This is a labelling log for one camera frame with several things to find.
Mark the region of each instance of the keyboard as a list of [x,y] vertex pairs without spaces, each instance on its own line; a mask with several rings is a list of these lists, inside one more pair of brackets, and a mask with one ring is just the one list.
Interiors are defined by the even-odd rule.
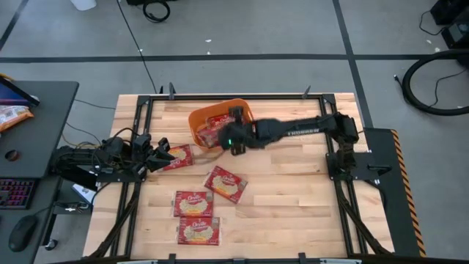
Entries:
[[38,181],[0,178],[0,209],[28,209]]

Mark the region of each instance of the black floor stripe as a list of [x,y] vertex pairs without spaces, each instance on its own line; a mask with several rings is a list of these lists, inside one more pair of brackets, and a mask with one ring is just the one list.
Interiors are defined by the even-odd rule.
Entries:
[[419,60],[429,56],[429,54],[361,54],[353,55],[356,60]]
[[[169,55],[145,56],[145,62],[187,62],[222,60],[346,60],[345,54],[227,54],[227,55]],[[140,56],[77,56],[77,57],[0,57],[3,63],[49,63],[49,62],[141,62]]]
[[8,37],[9,37],[10,34],[12,33],[13,28],[15,27],[16,22],[18,22],[18,19],[20,18],[20,15],[21,15],[21,12],[23,12],[24,7],[26,6],[26,4],[28,4],[28,1],[29,1],[29,0],[23,0],[23,1],[21,1],[19,7],[17,8],[17,10],[16,10],[16,12],[15,12],[15,14],[13,15],[12,20],[11,20],[10,23],[8,24],[7,29],[5,29],[5,32],[4,32],[3,35],[1,36],[1,39],[0,39],[0,51],[1,51],[2,48],[5,46],[5,43],[7,42]]
[[350,65],[350,71],[352,72],[353,83],[357,92],[358,103],[360,104],[361,115],[363,117],[363,126],[367,128],[373,128],[372,116],[369,113],[368,103],[366,102],[365,91],[360,79],[360,73],[358,72],[357,62],[353,56],[352,43],[350,43],[349,33],[345,26],[344,14],[340,7],[339,0],[333,0],[334,9],[336,10],[337,21],[339,22],[340,33],[342,40],[344,41],[345,53]]
[[[226,54],[226,55],[167,55],[145,56],[146,62],[187,62],[221,60],[418,60],[426,54]],[[1,63],[73,63],[73,62],[141,62],[140,56],[58,56],[58,57],[0,57]]]

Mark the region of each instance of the computer mouse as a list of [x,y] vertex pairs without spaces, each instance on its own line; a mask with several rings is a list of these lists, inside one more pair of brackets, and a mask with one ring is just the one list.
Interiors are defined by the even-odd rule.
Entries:
[[20,221],[18,221],[18,223],[16,223],[10,233],[10,239],[8,240],[8,247],[11,251],[21,252],[28,246],[36,224],[37,218],[33,215],[24,216]]

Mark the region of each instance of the concrete floor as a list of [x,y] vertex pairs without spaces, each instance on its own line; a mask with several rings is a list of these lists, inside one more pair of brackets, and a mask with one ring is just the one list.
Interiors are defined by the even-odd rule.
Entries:
[[[171,17],[148,22],[136,7],[122,7],[146,56],[225,54],[346,54],[334,8],[337,0],[179,0],[169,2]],[[431,54],[446,50],[441,36],[418,29],[420,14],[436,0],[339,0],[354,54]],[[0,34],[19,0],[0,1]],[[436,32],[430,16],[423,27]],[[69,1],[28,0],[10,37],[0,50],[0,72],[19,80],[78,81],[77,98],[114,106],[118,94],[151,93],[141,62],[66,62],[61,57],[138,56],[113,0],[79,12]],[[56,57],[57,62],[1,63],[5,58]],[[342,59],[271,59],[152,61],[148,68],[157,87],[171,81],[184,92],[355,92],[374,127],[400,135],[421,231],[430,257],[469,259],[468,116],[434,117],[402,100],[393,74],[403,76],[410,60],[358,60],[358,86],[349,62]],[[457,73],[456,62],[433,62],[416,73],[414,90],[432,103],[437,78]],[[468,104],[467,73],[441,82],[442,108]],[[69,123],[99,138],[110,133],[113,111],[75,103]],[[92,138],[65,128],[74,142]],[[40,249],[36,263],[76,260],[86,239],[89,217],[59,217],[53,237],[59,246]]]

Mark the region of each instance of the cracker package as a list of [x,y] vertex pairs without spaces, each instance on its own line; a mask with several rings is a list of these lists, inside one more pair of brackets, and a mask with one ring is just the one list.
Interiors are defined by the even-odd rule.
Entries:
[[34,115],[27,106],[0,106],[0,132]]

